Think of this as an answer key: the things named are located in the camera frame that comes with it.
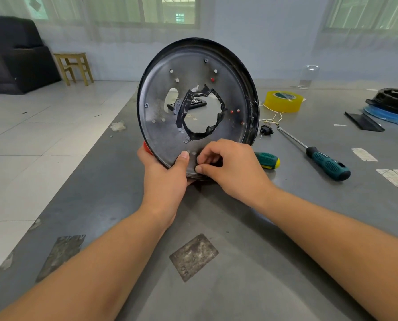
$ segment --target gray table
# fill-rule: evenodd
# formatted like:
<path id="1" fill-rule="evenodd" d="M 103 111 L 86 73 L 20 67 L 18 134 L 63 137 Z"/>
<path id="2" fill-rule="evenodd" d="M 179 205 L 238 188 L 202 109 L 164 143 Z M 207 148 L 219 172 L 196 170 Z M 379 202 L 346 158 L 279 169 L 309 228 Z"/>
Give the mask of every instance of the gray table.
<path id="1" fill-rule="evenodd" d="M 259 89 L 260 99 L 265 91 Z M 343 112 L 357 112 L 370 91 L 309 90 L 299 113 L 282 126 L 308 145 L 351 168 L 341 183 L 330 180 L 284 135 L 257 138 L 255 151 L 280 157 L 269 172 L 279 187 L 398 236 L 398 188 L 376 169 L 398 169 L 398 126 L 383 133 L 356 128 Z M 267 118 L 270 113 L 262 110 Z M 40 215 L 42 224 L 14 249 L 12 266 L 0 270 L 0 310 L 30 289 L 57 237 L 85 234 L 83 247 L 137 210 L 143 195 L 142 144 L 135 97 L 107 129 Z M 335 127 L 333 124 L 347 127 Z M 378 162 L 355 156 L 364 148 Z M 184 283 L 170 254 L 196 235 L 219 255 Z M 177 218 L 157 245 L 118 320 L 372 320 L 307 254 L 218 185 L 188 188 Z"/>

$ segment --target left hand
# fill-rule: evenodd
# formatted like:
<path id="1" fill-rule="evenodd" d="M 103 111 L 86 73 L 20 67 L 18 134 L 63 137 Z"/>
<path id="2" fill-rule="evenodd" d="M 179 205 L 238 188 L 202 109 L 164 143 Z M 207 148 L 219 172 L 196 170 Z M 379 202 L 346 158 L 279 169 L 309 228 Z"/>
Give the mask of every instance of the left hand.
<path id="1" fill-rule="evenodd" d="M 143 146 L 137 154 L 145 167 L 144 197 L 139 210 L 152 214 L 166 230 L 175 219 L 187 186 L 192 183 L 186 178 L 190 156 L 182 151 L 174 166 L 167 169 Z"/>

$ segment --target right hand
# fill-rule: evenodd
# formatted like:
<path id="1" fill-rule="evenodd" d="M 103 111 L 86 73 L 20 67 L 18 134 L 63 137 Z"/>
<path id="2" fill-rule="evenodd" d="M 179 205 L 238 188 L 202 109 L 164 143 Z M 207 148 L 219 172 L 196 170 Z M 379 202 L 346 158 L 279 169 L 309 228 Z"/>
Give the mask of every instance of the right hand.
<path id="1" fill-rule="evenodd" d="M 210 165 L 220 158 L 223 158 L 222 167 Z M 269 190 L 277 189 L 248 144 L 224 139 L 210 142 L 197 157 L 197 162 L 197 173 L 207 175 L 227 194 L 255 209 Z"/>

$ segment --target forearm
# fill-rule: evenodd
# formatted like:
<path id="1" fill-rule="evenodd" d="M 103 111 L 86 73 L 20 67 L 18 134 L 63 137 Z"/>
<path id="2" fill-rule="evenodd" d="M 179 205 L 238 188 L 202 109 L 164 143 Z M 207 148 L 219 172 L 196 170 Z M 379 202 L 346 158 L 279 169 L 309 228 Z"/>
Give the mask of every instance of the forearm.
<path id="1" fill-rule="evenodd" d="M 0 320 L 114 320 L 164 228 L 138 211 L 0 313 Z"/>
<path id="2" fill-rule="evenodd" d="M 398 320 L 398 238 L 280 190 L 267 198 L 258 211 L 377 319 Z"/>

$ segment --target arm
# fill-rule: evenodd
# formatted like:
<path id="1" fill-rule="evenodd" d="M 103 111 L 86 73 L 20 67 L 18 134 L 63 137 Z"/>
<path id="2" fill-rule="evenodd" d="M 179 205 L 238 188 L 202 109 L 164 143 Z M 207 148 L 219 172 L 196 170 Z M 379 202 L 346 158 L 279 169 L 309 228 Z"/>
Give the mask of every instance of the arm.
<path id="1" fill-rule="evenodd" d="M 9 320 L 114 320 L 172 224 L 187 179 L 189 155 L 183 151 L 166 170 L 144 151 L 144 198 L 139 210 L 0 312 Z"/>
<path id="2" fill-rule="evenodd" d="M 209 165 L 220 157 L 223 167 Z M 274 222 L 375 318 L 398 320 L 398 238 L 278 189 L 249 145 L 211 142 L 198 163 L 198 173 Z"/>

